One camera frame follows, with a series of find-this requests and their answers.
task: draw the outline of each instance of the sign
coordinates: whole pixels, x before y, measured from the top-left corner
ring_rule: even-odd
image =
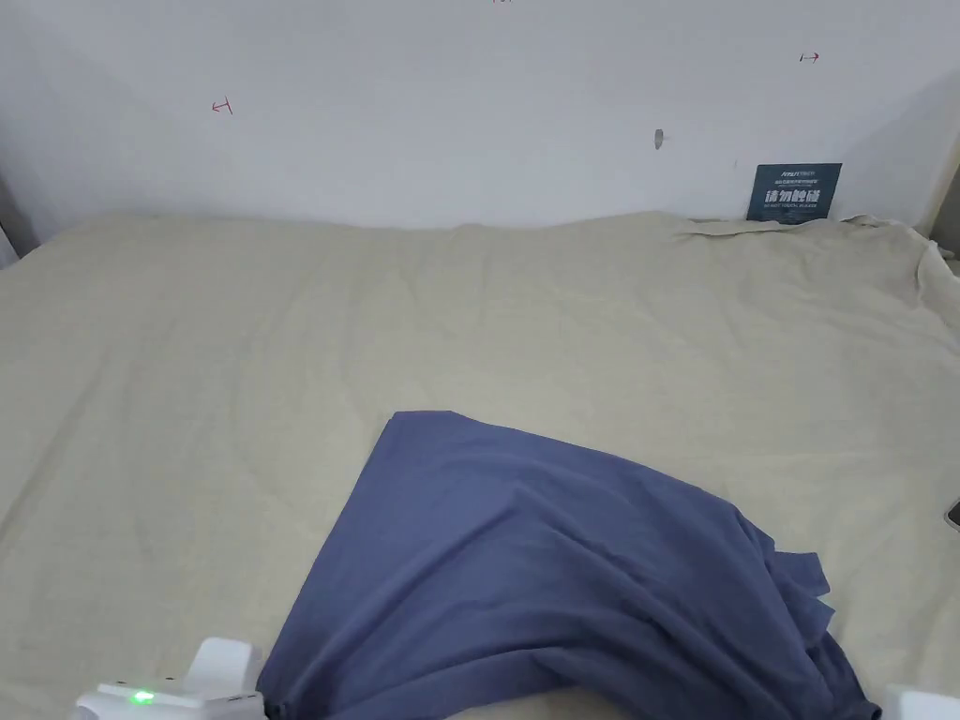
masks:
[[[840,180],[840,163],[758,165],[747,220],[799,225],[826,218]]]

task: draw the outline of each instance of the blue cloth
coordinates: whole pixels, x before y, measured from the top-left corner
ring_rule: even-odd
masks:
[[[285,720],[444,718],[568,685],[651,720],[862,720],[816,555],[611,455],[387,424],[259,679]]]

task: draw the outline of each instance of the mattress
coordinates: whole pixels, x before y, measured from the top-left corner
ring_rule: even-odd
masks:
[[[960,281],[870,218],[108,217],[0,272],[0,715],[269,649],[397,410],[610,452],[819,553],[868,695],[960,695]],[[471,717],[617,717],[582,690]]]

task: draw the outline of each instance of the red marking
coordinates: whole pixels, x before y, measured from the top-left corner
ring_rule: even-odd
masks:
[[[214,112],[220,112],[220,108],[226,108],[230,111],[230,114],[233,114],[233,108],[230,107],[230,100],[227,99],[227,96],[224,95],[224,102],[220,105],[217,105],[217,101],[213,101],[213,105],[210,107]]]

